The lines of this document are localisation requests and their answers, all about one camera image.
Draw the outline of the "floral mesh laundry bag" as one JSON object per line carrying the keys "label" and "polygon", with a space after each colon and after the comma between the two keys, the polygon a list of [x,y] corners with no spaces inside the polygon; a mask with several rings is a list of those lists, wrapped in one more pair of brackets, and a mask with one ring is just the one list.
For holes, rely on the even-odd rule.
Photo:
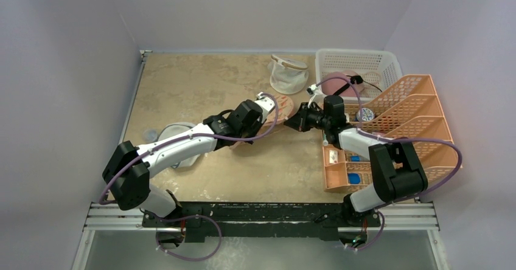
{"label": "floral mesh laundry bag", "polygon": [[257,135],[251,138],[237,138],[235,141],[234,146],[238,146],[244,143],[252,144],[255,140],[267,137],[270,134],[275,133],[277,130],[279,130],[282,126],[282,124],[287,120],[289,117],[291,117],[294,113],[294,102],[293,100],[286,96],[286,95],[279,95],[279,94],[270,94],[267,92],[261,92],[265,93],[266,95],[270,95],[274,97],[274,102],[276,104],[276,109],[274,110],[274,113],[271,113],[264,121],[263,125],[261,126],[260,130],[257,132]]}

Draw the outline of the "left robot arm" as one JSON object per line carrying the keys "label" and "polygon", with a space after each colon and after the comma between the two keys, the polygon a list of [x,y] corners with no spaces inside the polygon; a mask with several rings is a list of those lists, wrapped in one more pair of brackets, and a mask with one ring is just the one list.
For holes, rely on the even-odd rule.
{"label": "left robot arm", "polygon": [[167,168],[194,156],[230,147],[237,142],[253,143],[270,133],[260,134],[270,114],[279,115],[277,101],[264,93],[256,100],[245,100],[236,109],[209,116],[201,123],[164,140],[135,146],[119,144],[102,178],[106,187],[98,201],[109,204],[106,194],[123,211],[142,209],[158,217],[167,227],[181,221],[181,205],[174,194],[151,185],[152,178]]}

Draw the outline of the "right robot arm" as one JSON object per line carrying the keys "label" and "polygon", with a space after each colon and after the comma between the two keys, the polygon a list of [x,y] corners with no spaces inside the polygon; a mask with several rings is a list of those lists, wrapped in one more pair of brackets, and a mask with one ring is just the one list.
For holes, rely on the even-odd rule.
{"label": "right robot arm", "polygon": [[376,207],[421,193],[428,187],[413,143],[365,136],[347,121],[344,100],[338,95],[325,97],[322,107],[316,103],[301,103],[298,111],[284,124],[299,132],[319,129],[330,145],[369,160],[371,184],[343,199],[341,216],[348,225],[357,225],[364,220],[366,212]]}

